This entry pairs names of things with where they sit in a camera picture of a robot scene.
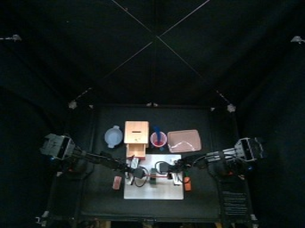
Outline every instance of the black wire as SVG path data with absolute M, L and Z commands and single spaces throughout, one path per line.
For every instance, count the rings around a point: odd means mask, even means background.
M 144 184 L 147 183 L 147 179 L 145 179 L 145 181 L 141 183 L 141 185 L 137 185 L 137 184 L 136 184 L 136 178 L 133 177 L 133 183 L 134 183 L 134 186 L 136 186 L 137 188 L 140 188 L 140 187 L 143 187 Z
M 180 180 L 179 179 L 179 175 L 177 175 L 177 173 L 175 173 L 176 174 L 176 178 L 177 178 L 177 180 L 181 182 L 181 183 L 188 183 L 189 181 L 191 181 L 191 179 L 188 178 L 188 181 L 187 182 L 184 182 L 183 180 Z

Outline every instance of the red object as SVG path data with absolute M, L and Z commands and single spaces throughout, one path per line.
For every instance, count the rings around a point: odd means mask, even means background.
M 120 176 L 116 176 L 116 177 L 113 178 L 113 185 L 112 185 L 112 188 L 113 188 L 114 190 L 118 190 L 120 181 L 121 181 L 121 177 L 120 177 Z
M 184 177 L 184 191 L 191 190 L 191 179 L 185 176 Z

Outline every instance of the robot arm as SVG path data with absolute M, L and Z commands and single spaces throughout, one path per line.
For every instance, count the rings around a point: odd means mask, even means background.
M 159 163 L 160 173 L 177 173 L 191 167 L 203 168 L 209 163 L 224 162 L 227 169 L 231 169 L 237 163 L 248 164 L 256 159 L 263 158 L 263 149 L 256 138 L 239 139 L 232 148 L 209 152 L 205 154 L 189 155 L 179 159 L 173 165 L 167 162 Z
M 40 152 L 53 159 L 65 160 L 68 158 L 84 159 L 85 161 L 100 164 L 120 172 L 126 172 L 136 178 L 143 178 L 145 173 L 141 167 L 130 168 L 120 159 L 113 159 L 108 154 L 90 154 L 82 151 L 65 135 L 48 134 L 44 138 L 44 144 Z

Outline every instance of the table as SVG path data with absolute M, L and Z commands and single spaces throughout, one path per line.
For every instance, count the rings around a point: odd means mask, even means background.
M 161 132 L 196 129 L 201 139 L 201 150 L 187 152 L 205 153 L 231 148 L 236 142 L 233 113 L 225 109 L 205 108 L 145 108 L 124 106 L 93 106 L 93 110 L 74 110 L 65 129 L 74 143 L 98 154 L 105 151 L 113 158 L 125 159 L 125 146 L 106 148 L 104 132 L 113 125 L 124 128 L 125 121 L 148 121 Z M 169 154 L 168 149 L 147 148 L 147 154 Z M 112 190 L 113 178 L 122 174 L 92 165 L 92 172 L 80 183 L 57 180 L 50 197 L 49 211 L 53 216 L 76 219 L 106 219 L 112 221 L 138 221 L 151 219 L 159 222 L 219 222 L 219 196 L 216 183 L 207 169 L 191 169 L 191 191 L 183 192 L 183 199 L 124 199 L 124 188 Z

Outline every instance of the orange box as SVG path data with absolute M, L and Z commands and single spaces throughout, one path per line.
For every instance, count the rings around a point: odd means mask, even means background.
M 145 148 L 148 146 L 148 122 L 147 121 L 125 121 L 125 157 L 132 156 L 145 159 Z

